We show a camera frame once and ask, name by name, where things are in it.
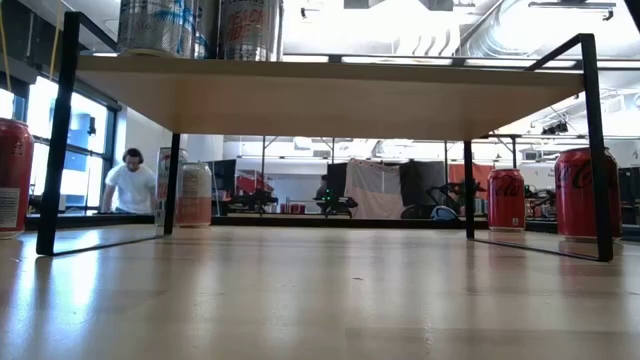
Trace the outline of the light grey hanging cloth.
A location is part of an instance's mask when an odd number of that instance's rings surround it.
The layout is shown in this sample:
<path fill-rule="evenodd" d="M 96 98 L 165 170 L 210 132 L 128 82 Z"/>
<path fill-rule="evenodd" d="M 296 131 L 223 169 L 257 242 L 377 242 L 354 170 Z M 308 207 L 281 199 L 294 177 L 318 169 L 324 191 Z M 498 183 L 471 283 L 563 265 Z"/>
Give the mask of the light grey hanging cloth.
<path fill-rule="evenodd" d="M 355 219 L 400 219 L 405 207 L 399 166 L 351 159 L 346 168 L 345 196 L 358 204 Z"/>

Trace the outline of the black monitor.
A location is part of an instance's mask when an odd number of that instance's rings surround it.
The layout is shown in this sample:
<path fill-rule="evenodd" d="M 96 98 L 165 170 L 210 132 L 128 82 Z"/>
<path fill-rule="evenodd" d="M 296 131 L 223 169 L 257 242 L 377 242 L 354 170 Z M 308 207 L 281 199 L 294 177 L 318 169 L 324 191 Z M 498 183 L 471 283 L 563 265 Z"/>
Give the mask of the black monitor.
<path fill-rule="evenodd" d="M 235 194 L 236 160 L 208 162 L 212 172 L 212 194 L 220 201 Z"/>

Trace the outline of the short white pink can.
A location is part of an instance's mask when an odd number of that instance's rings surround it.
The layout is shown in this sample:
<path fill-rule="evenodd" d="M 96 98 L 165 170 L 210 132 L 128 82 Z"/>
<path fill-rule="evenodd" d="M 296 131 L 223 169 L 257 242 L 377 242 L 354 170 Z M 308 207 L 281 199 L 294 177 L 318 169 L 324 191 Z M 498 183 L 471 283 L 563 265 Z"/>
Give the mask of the short white pink can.
<path fill-rule="evenodd" d="M 179 227 L 211 223 L 212 174 L 207 163 L 186 162 L 179 167 L 176 222 Z"/>

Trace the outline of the red cola can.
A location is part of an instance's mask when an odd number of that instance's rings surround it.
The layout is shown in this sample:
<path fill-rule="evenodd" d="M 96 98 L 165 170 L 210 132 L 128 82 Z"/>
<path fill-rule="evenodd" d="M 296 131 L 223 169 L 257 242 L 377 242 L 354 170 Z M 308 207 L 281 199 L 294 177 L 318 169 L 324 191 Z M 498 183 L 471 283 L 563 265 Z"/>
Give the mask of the red cola can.
<path fill-rule="evenodd" d="M 25 229 L 33 152 L 28 126 L 0 117 L 0 239 Z"/>
<path fill-rule="evenodd" d="M 611 231 L 614 240 L 622 235 L 622 214 L 618 164 L 605 148 L 608 173 Z M 594 188 L 591 155 L 588 147 L 563 151 L 554 167 L 557 231 L 567 238 L 596 237 Z"/>
<path fill-rule="evenodd" d="M 488 177 L 488 224 L 492 231 L 525 228 L 524 178 L 518 169 L 494 169 Z"/>

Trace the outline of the person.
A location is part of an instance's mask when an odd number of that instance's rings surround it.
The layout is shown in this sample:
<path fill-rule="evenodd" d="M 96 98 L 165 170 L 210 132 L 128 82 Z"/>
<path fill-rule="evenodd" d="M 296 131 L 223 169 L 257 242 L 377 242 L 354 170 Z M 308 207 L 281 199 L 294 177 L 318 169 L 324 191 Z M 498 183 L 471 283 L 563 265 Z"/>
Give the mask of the person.
<path fill-rule="evenodd" d="M 101 202 L 102 213 L 151 214 L 155 206 L 155 177 L 142 152 L 127 149 L 122 163 L 109 170 Z"/>

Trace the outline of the white cabinet box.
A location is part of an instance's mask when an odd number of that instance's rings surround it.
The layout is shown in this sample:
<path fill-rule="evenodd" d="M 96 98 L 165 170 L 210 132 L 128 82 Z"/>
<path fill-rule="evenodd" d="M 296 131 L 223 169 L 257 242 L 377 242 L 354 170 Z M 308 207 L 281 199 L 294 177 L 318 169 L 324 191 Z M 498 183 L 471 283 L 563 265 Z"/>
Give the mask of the white cabinet box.
<path fill-rule="evenodd" d="M 518 166 L 526 185 L 535 190 L 555 189 L 555 165 L 553 163 L 522 163 Z"/>

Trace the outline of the large glass window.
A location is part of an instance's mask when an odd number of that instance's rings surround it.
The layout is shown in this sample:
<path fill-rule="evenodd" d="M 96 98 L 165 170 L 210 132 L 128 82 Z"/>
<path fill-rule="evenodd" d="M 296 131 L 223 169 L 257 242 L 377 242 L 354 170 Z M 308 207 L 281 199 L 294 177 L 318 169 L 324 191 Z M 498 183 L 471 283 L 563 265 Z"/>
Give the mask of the large glass window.
<path fill-rule="evenodd" d="M 33 203 L 41 200 L 48 171 L 48 157 L 58 84 L 37 77 L 28 96 L 20 97 L 0 87 L 0 117 L 26 123 L 34 139 L 29 180 Z M 114 165 L 113 145 L 117 111 L 77 92 L 71 96 L 60 198 L 61 213 L 92 215 L 101 205 L 104 179 Z"/>

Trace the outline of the wooden shelf with black frame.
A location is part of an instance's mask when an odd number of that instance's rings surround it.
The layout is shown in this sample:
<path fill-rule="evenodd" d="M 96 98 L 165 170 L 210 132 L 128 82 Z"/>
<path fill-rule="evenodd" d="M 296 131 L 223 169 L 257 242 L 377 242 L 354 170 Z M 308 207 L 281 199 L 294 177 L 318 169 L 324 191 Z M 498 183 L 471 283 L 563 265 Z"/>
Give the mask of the wooden shelf with black frame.
<path fill-rule="evenodd" d="M 59 69 L 36 251 L 54 254 L 58 204 L 77 80 L 140 111 L 179 142 L 183 134 L 306 135 L 460 141 L 494 135 L 509 122 L 576 94 L 585 97 L 594 189 L 596 260 L 613 257 L 608 172 L 595 39 L 566 42 L 582 52 L 580 73 L 455 66 L 252 62 L 84 56 L 79 35 L 105 32 L 85 14 L 64 16 L 53 51 Z"/>

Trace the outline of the ribbed ventilation duct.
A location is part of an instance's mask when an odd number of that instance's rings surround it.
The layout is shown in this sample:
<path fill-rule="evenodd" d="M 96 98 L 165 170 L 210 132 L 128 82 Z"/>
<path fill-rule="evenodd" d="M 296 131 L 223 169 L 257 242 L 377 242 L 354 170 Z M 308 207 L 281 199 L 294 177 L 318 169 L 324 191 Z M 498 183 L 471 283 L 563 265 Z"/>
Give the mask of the ribbed ventilation duct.
<path fill-rule="evenodd" d="M 454 54 L 460 57 L 496 57 L 495 33 L 501 26 L 500 13 L 504 0 L 497 2 L 460 39 Z"/>

